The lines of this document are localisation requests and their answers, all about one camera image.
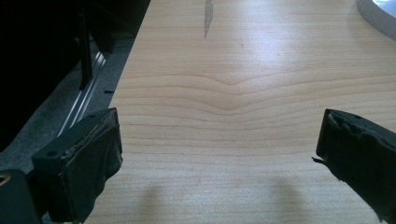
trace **wood grain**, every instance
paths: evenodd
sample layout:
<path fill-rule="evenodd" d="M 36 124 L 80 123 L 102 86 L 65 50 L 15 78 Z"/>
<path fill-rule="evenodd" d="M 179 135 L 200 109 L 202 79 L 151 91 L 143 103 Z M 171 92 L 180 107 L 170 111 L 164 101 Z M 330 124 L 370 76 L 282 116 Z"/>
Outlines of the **wood grain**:
<path fill-rule="evenodd" d="M 86 223 L 378 223 L 311 157 L 325 108 L 396 131 L 396 42 L 352 0 L 209 2 L 205 34 L 206 0 L 151 1 Z"/>

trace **scratch on table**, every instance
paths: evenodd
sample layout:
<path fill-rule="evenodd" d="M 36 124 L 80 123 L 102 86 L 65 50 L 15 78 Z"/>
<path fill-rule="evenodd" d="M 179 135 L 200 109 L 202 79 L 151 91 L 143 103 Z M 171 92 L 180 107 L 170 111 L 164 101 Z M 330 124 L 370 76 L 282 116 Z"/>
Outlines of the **scratch on table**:
<path fill-rule="evenodd" d="M 212 0 L 206 0 L 205 2 L 205 34 L 204 38 L 206 38 L 207 32 L 209 32 L 210 23 L 212 23 L 213 19 L 213 3 Z"/>

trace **dark background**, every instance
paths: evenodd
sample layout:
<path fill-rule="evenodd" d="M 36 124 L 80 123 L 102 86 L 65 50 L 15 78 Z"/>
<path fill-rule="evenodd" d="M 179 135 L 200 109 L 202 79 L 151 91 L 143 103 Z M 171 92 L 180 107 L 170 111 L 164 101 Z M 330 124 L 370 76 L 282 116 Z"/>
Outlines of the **dark background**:
<path fill-rule="evenodd" d="M 80 61 L 79 1 L 3 0 L 0 3 L 0 151 Z M 97 4 L 137 32 L 148 1 L 87 1 L 87 22 L 102 50 L 124 27 L 92 7 Z"/>

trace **black object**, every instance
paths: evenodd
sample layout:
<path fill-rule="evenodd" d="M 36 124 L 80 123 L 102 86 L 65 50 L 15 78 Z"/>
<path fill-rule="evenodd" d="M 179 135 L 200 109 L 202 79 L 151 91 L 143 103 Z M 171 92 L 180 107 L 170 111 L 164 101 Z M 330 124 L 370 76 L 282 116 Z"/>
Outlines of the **black object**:
<path fill-rule="evenodd" d="M 0 173 L 0 223 L 40 223 L 47 211 L 55 222 L 84 222 L 120 169 L 121 153 L 116 108 L 82 119 L 32 157 L 28 175 Z"/>
<path fill-rule="evenodd" d="M 376 212 L 396 223 L 396 133 L 347 112 L 326 109 L 313 160 L 326 165 Z"/>

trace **wooden table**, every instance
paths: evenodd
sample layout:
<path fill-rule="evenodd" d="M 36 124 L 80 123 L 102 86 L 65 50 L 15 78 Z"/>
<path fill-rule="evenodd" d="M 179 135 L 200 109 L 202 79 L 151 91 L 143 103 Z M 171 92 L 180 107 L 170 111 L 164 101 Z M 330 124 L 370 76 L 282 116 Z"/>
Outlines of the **wooden table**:
<path fill-rule="evenodd" d="M 396 131 L 396 42 L 353 0 L 152 0 L 110 106 L 86 223 L 379 223 L 311 159 L 325 108 Z"/>

